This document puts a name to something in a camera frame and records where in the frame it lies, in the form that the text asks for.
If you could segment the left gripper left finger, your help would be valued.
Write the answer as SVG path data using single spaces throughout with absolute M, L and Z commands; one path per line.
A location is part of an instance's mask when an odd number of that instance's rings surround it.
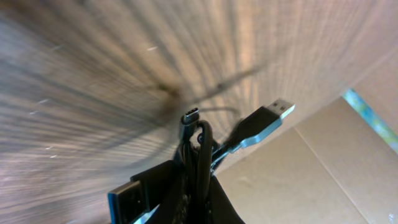
M 168 160 L 108 192 L 112 224 L 130 224 L 145 214 L 146 223 L 186 223 L 185 164 Z

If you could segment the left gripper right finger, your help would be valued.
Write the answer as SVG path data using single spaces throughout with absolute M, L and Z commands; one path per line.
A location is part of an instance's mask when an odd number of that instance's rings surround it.
M 208 223 L 245 224 L 235 211 L 215 175 L 210 177 L 208 200 L 210 203 Z

